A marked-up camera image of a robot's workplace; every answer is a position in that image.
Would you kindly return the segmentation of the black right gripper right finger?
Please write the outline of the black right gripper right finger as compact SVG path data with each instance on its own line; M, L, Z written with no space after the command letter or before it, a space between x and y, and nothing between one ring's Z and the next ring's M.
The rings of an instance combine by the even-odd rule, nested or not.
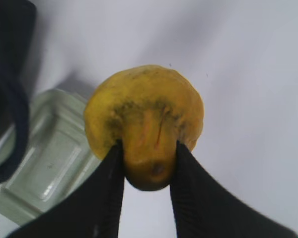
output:
M297 238L233 196L178 142L170 195L179 238Z

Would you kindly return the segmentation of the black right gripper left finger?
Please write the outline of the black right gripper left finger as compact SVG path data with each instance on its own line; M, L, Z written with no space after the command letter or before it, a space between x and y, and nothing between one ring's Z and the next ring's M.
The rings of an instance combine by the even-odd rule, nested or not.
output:
M71 195L8 237L116 238L123 192L123 147L118 140L97 169Z

